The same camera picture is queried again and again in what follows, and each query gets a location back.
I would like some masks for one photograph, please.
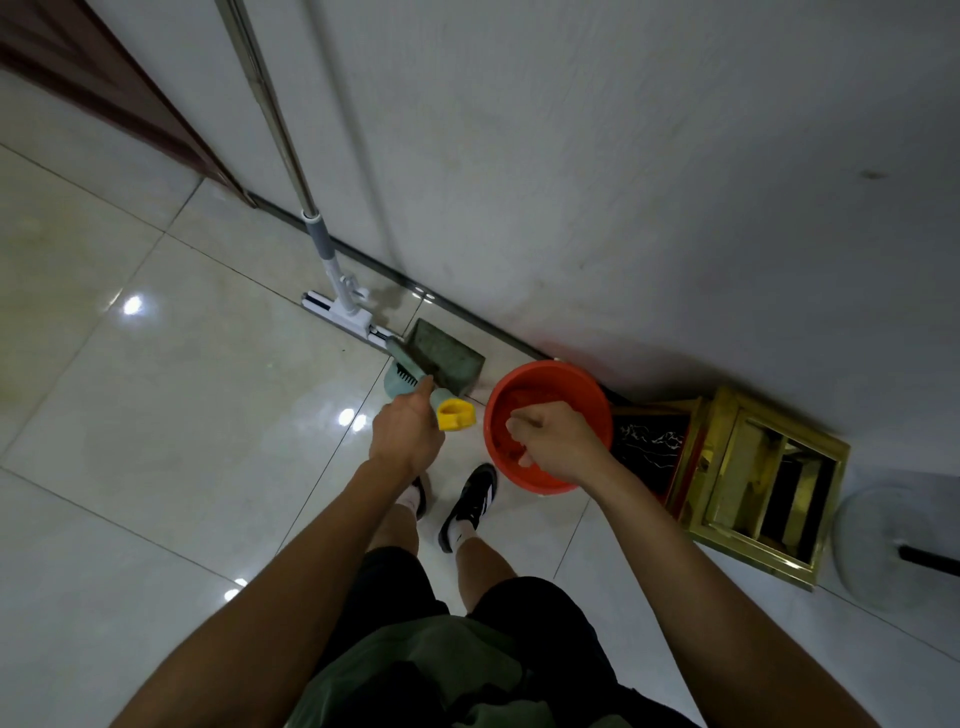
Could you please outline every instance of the person's left hand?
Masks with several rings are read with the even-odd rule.
[[[425,376],[409,395],[399,395],[373,418],[370,459],[398,468],[409,483],[437,458],[445,435],[430,406],[433,377]]]

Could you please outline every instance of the gold frame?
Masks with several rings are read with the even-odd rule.
[[[716,508],[722,495],[717,492],[717,485],[722,483],[724,468],[732,452],[731,445],[737,436],[743,436],[744,424],[760,425],[781,435],[780,443],[775,446],[779,448],[780,456],[789,438],[836,463],[823,516],[817,528],[810,563],[805,563],[761,543],[756,539],[756,533],[754,538],[750,538],[710,522],[708,511],[711,504]],[[813,591],[817,583],[824,542],[840,495],[840,483],[843,480],[849,455],[850,446],[846,443],[787,417],[752,397],[721,387],[717,390],[716,397],[710,406],[707,435],[678,520],[681,527],[696,541],[774,574],[791,584]],[[763,478],[770,477],[770,473],[764,472]],[[809,473],[804,472],[804,482],[808,479]],[[761,520],[765,510],[766,500],[758,511]]]

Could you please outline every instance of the white sock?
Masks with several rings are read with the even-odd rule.
[[[450,547],[456,553],[468,539],[475,539],[477,532],[470,521],[451,521],[446,528],[446,536],[450,541]]]
[[[420,489],[416,485],[408,485],[406,490],[396,499],[397,505],[403,505],[410,509],[410,512],[417,517],[417,509],[420,507]]]

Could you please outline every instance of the wooden door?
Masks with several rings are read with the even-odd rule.
[[[0,0],[0,65],[225,184],[250,203],[84,0]]]

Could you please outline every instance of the stainless steel pole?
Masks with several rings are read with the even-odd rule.
[[[276,148],[283,158],[283,164],[287,168],[290,182],[297,190],[303,215],[307,218],[317,217],[320,210],[313,201],[313,195],[310,194],[310,187],[303,175],[303,168],[300,166],[297,151],[290,140],[286,122],[283,121],[283,114],[280,112],[280,105],[276,100],[276,92],[273,82],[270,80],[270,73],[267,71],[267,64],[263,60],[260,46],[253,34],[253,25],[250,22],[250,16],[247,14],[247,7],[243,0],[217,0],[217,9],[224,18],[224,24],[227,26],[230,40],[233,41],[233,48],[236,51],[237,58],[240,59],[240,65],[243,66],[244,75],[247,76],[247,82],[253,90],[253,96],[260,108],[263,109],[267,126],[270,127],[270,133],[274,137]]]
[[[250,22],[250,16],[247,14],[247,7],[243,0],[216,0],[216,2],[217,9],[227,26],[230,40],[233,42],[233,49],[240,60],[240,65],[243,66],[244,75],[247,77],[247,82],[250,84],[257,104],[263,110],[267,126],[274,137],[276,148],[280,152],[284,166],[287,168],[290,183],[297,191],[297,197],[300,198],[303,222],[306,224],[307,232],[310,233],[310,238],[317,248],[317,253],[320,254],[320,258],[324,262],[326,274],[333,284],[337,300],[343,306],[344,312],[348,316],[352,316],[360,309],[360,306],[356,302],[347,278],[340,270],[340,263],[337,260],[333,241],[330,240],[330,233],[326,229],[326,223],[320,209],[313,200],[313,195],[310,194],[310,186],[303,174],[300,159],[297,157],[297,150],[294,149],[290,132],[283,120],[283,113],[280,111],[280,104],[276,99],[276,92],[274,91],[274,84],[270,80],[267,63],[263,60],[260,46],[256,42],[256,35],[253,33],[253,25]]]

